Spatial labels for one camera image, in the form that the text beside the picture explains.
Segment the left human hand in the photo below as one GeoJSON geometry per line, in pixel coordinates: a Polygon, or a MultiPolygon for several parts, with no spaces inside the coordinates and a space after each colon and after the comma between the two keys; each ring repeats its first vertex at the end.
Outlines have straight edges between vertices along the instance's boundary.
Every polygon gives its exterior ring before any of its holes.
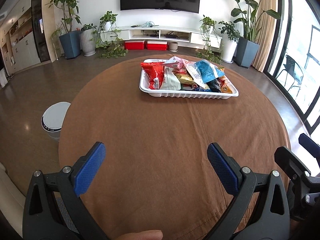
{"type": "Polygon", "coordinates": [[[162,240],[161,230],[147,230],[141,232],[126,233],[116,238],[116,240],[162,240]]]}

